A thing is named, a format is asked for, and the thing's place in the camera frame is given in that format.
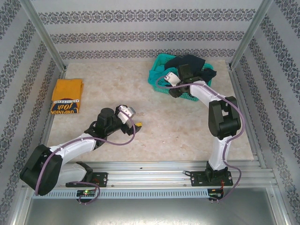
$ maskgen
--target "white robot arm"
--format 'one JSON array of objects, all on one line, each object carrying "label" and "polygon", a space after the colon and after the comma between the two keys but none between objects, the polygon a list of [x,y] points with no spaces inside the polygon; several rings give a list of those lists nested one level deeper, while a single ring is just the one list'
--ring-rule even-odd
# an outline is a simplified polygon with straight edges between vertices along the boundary
[{"label": "white robot arm", "polygon": [[[142,124],[132,124],[129,121],[129,118],[134,115],[133,108],[126,105],[118,106],[115,111],[110,108],[102,109],[97,121],[94,121],[79,137],[57,146],[37,146],[22,169],[20,178],[33,189],[36,189],[37,184],[39,184],[39,195],[46,195],[55,186],[65,185],[72,181],[90,182],[92,169],[89,166],[83,162],[66,163],[104,144],[104,141],[95,140],[94,138],[107,140],[110,134],[119,129],[128,135],[133,134],[134,128],[135,132],[138,132]],[[48,158],[47,166],[42,171]],[[42,174],[42,179],[38,181],[40,174]]]},{"label": "white robot arm", "polygon": [[[208,180],[211,180],[216,175],[223,176],[227,172],[227,166],[224,163],[227,162],[227,156],[230,148],[229,139],[236,135],[237,130],[240,129],[240,117],[239,114],[231,108],[229,104],[221,100],[219,97],[229,100],[231,103],[237,106],[235,97],[225,97],[213,91],[213,94],[209,91],[209,87],[205,81],[202,81],[200,77],[194,77],[190,72],[188,65],[179,66],[179,76],[170,72],[165,77],[173,87],[178,86],[175,89],[169,89],[169,93],[174,97],[180,97],[183,93],[187,93],[190,96],[198,98],[209,108],[209,129],[213,136],[212,154],[207,163],[207,169],[205,170]],[[227,144],[227,150],[223,158],[223,152],[225,144]]]}]

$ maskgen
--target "metal floor panel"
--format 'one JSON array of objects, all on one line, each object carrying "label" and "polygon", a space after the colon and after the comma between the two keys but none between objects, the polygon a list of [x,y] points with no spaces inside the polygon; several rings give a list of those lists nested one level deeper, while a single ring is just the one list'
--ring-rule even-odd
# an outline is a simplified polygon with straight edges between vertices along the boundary
[{"label": "metal floor panel", "polygon": [[265,188],[239,188],[225,201],[207,199],[32,199],[26,225],[274,225]]}]

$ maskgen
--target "yellow t-shirt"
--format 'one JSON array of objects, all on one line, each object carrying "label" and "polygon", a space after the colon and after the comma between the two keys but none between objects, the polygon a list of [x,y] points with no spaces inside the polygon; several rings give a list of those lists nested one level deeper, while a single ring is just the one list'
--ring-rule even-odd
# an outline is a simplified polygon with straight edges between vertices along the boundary
[{"label": "yellow t-shirt", "polygon": [[58,79],[52,94],[51,114],[79,113],[82,79]]}]

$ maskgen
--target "decorative border pattern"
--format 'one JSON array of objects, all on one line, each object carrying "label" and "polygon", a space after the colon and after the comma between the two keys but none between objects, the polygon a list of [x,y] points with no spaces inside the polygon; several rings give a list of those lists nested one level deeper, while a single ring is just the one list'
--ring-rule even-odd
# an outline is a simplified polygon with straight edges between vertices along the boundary
[{"label": "decorative border pattern", "polygon": [[12,78],[15,76],[15,72],[19,68],[21,60],[27,50],[29,43],[32,40],[32,37],[36,29],[30,20],[26,23],[22,34],[19,36],[18,41],[16,42],[14,49],[12,50],[6,64],[1,70],[0,74],[0,105],[2,104],[2,99],[5,97],[5,93],[12,82]]},{"label": "decorative border pattern", "polygon": [[162,21],[251,21],[255,9],[150,9],[39,13],[48,24],[162,22]]},{"label": "decorative border pattern", "polygon": [[246,77],[246,81],[248,83],[249,89],[251,91],[251,95],[254,100],[254,104],[256,106],[256,110],[260,116],[260,120],[263,126],[263,130],[267,137],[270,150],[273,154],[275,164],[280,174],[280,178],[282,179],[282,183],[284,184],[285,191],[287,193],[287,197],[290,200],[290,205],[292,207],[293,213],[296,215],[296,220],[300,223],[300,215],[299,215],[299,205],[300,199],[299,195],[296,193],[296,186],[293,184],[293,180],[291,179],[291,173],[288,170],[288,165],[286,164],[285,158],[282,156],[281,148],[278,144],[276,135],[272,128],[272,124],[270,123],[269,116],[266,112],[265,106],[263,104],[262,97],[259,93],[255,80],[253,78],[252,71],[249,67],[249,64],[246,60],[245,55],[242,56],[240,60],[240,65],[242,66],[243,72]]},{"label": "decorative border pattern", "polygon": [[52,34],[55,44],[134,41],[240,41],[243,31],[151,31]]},{"label": "decorative border pattern", "polygon": [[262,78],[265,81],[266,88],[273,100],[274,107],[281,120],[285,135],[289,138],[289,143],[292,146],[294,155],[298,159],[298,164],[300,164],[300,134],[295,128],[294,121],[291,120],[292,117],[290,116],[290,112],[286,108],[285,101],[281,97],[280,90],[277,87],[276,81],[255,38],[250,41],[249,48],[255,58],[259,71],[262,74]]},{"label": "decorative border pattern", "polygon": [[2,198],[2,203],[0,205],[0,224],[5,224],[5,220],[8,217],[9,210],[11,208],[13,197],[15,196],[16,188],[19,182],[19,173],[22,170],[25,160],[27,157],[28,150],[30,149],[32,137],[34,135],[34,131],[36,129],[39,116],[42,111],[42,107],[53,78],[53,74],[56,68],[56,64],[53,59],[51,59],[47,72],[45,74],[42,87],[38,93],[36,103],[33,108],[33,112],[29,119],[28,126],[26,128],[26,133],[24,134],[24,138],[22,139],[22,144],[20,145],[20,150],[15,159],[14,168],[11,171],[11,175],[9,176],[9,183],[7,184],[7,188],[4,191],[4,198]]},{"label": "decorative border pattern", "polygon": [[297,37],[300,38],[300,7],[294,0],[276,0],[280,11],[285,15]]},{"label": "decorative border pattern", "polygon": [[2,40],[20,8],[21,4],[18,0],[7,0],[4,2],[0,10],[0,40]]},{"label": "decorative border pattern", "polygon": [[10,143],[15,135],[16,128],[19,124],[19,120],[21,119],[21,115],[23,114],[29,94],[38,75],[38,71],[41,67],[46,52],[47,48],[42,42],[37,49],[33,62],[27,72],[25,80],[23,81],[18,98],[13,106],[13,110],[8,118],[8,122],[6,122],[6,126],[3,129],[0,140],[0,169],[5,161],[5,156],[10,148]]},{"label": "decorative border pattern", "polygon": [[60,52],[63,60],[76,59],[116,59],[116,58],[155,58],[161,53],[170,55],[192,54],[201,57],[232,57],[235,49],[140,49]]},{"label": "decorative border pattern", "polygon": [[283,40],[275,29],[274,24],[272,24],[270,18],[265,16],[261,22],[261,29],[265,34],[268,42],[277,57],[277,61],[280,64],[285,76],[287,77],[293,92],[298,98],[300,103],[300,71],[294,63],[293,58],[289,54],[289,51],[283,44]]}]

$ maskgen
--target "beige work surface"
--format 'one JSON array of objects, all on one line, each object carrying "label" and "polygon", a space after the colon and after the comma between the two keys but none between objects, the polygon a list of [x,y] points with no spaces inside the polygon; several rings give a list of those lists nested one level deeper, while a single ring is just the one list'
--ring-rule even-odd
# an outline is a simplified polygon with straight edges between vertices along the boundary
[{"label": "beige work surface", "polygon": [[[212,88],[234,95],[224,61],[210,61],[217,71]],[[74,161],[190,161],[208,160],[213,136],[208,129],[208,108],[200,101],[173,98],[155,92],[147,79],[153,61],[71,63],[66,79],[82,78],[84,89],[79,114],[55,115],[48,146],[76,138],[97,119],[102,108],[124,104],[136,111],[142,129],[126,146],[105,143]],[[120,130],[108,140],[123,143],[130,136]],[[253,159],[246,133],[231,144],[229,159]]]}]

